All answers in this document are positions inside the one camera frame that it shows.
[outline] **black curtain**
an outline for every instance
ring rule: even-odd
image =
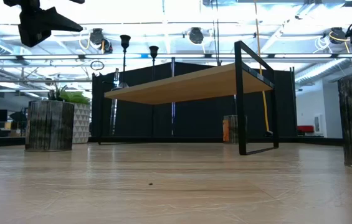
[[[109,136],[112,100],[104,98],[104,93],[114,87],[114,73],[108,75],[93,75],[92,92],[92,136]]]
[[[155,80],[171,77],[170,63],[155,66]],[[152,81],[152,67],[126,71],[125,82],[135,86]],[[171,104],[145,105],[118,101],[114,136],[150,137],[154,108],[154,136],[171,136]]]
[[[174,75],[184,75],[211,68],[207,65],[189,63],[175,63]],[[155,80],[171,77],[171,64],[155,66]],[[103,93],[110,91],[113,86],[114,74],[93,78],[93,136],[98,136],[100,126],[103,127],[102,136],[110,136],[110,114],[112,100],[104,99],[104,106],[100,102]],[[129,86],[151,82],[152,67],[141,68],[125,72],[125,81]],[[278,128],[281,137],[296,136],[296,107],[293,73],[275,71],[275,84],[278,109]],[[266,92],[267,110],[270,130],[272,129],[272,102],[270,92]],[[245,113],[249,138],[261,138],[266,127],[264,119],[264,104],[262,93],[244,95]],[[221,138],[222,120],[225,115],[235,114],[234,96],[224,96],[205,100],[175,103],[174,123],[172,123],[171,103],[164,105],[144,105],[126,101],[118,101],[115,134],[121,137],[150,137],[152,127],[152,108],[154,108],[154,137],[204,137]]]
[[[211,67],[176,63],[175,75],[184,75]],[[235,114],[234,96],[176,103],[175,114],[175,137],[221,138],[223,117]]]

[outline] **track light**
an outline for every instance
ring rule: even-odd
[[[201,28],[191,28],[191,31],[189,32],[189,40],[193,44],[201,44],[203,42],[203,34],[201,32]]]

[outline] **wooden tabletop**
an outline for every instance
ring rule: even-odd
[[[243,70],[244,93],[272,89],[272,84],[256,71]],[[158,105],[201,100],[237,93],[235,64],[208,68],[176,77],[131,86],[105,93],[106,98]]]

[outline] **metal frame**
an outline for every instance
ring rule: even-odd
[[[238,141],[239,141],[239,154],[242,156],[251,155],[259,152],[268,151],[271,149],[276,149],[279,147],[279,136],[278,136],[278,111],[277,102],[275,97],[275,75],[274,70],[264,62],[255,52],[245,45],[242,41],[237,41],[234,43],[235,49],[235,84],[237,87],[236,94],[236,114],[238,117]],[[249,68],[244,62],[242,62],[242,50],[248,53],[256,62],[260,63],[267,71],[272,75],[272,84],[266,82],[266,78],[257,72]],[[272,103],[272,129],[273,129],[273,147],[266,149],[259,149],[256,151],[247,152],[246,149],[246,130],[245,130],[245,106],[244,106],[244,79],[242,78],[243,70],[251,73],[256,78],[262,80],[266,84],[269,84],[273,90],[271,90],[271,103]]]

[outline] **white cable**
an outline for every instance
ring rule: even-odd
[[[87,50],[90,47],[90,36],[91,36],[91,33],[88,33],[87,47],[84,47],[83,44],[82,44],[82,33],[80,33],[79,39],[78,39],[78,44],[80,45],[80,47],[82,49]]]
[[[322,38],[322,37],[319,37],[319,38],[317,38],[315,41],[314,41],[314,45],[315,45],[315,47],[317,48],[317,50],[316,51],[314,51],[313,52],[313,54],[314,53],[316,53],[316,52],[318,52],[319,50],[325,50],[325,49],[329,49],[330,50],[330,52],[332,53],[332,50],[330,49],[330,40],[329,40],[329,38],[328,37],[324,37],[324,38]]]

